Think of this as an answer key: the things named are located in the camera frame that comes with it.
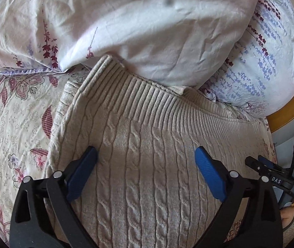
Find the person's right hand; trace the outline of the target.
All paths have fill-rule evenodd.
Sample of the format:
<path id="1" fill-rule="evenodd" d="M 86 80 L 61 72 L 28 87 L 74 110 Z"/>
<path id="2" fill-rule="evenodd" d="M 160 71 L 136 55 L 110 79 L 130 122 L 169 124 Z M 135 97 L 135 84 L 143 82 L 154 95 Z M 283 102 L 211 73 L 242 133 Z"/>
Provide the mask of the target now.
<path id="1" fill-rule="evenodd" d="M 281 216 L 281 222 L 282 222 L 282 227 L 285 228 L 288 225 L 291 224 L 291 222 L 294 219 L 294 207 L 286 207 L 280 209 L 280 216 Z"/>

